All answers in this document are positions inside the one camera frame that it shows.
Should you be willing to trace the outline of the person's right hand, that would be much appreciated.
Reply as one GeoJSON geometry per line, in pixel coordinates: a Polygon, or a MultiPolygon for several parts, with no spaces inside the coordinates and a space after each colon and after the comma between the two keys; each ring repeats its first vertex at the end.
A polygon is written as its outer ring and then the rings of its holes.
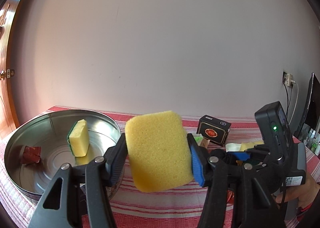
{"type": "Polygon", "coordinates": [[[281,203],[283,201],[283,195],[285,195],[284,202],[298,199],[297,207],[306,208],[313,203],[318,192],[319,184],[317,184],[315,179],[307,172],[305,184],[287,188],[285,192],[277,195],[276,203],[281,203]]]}

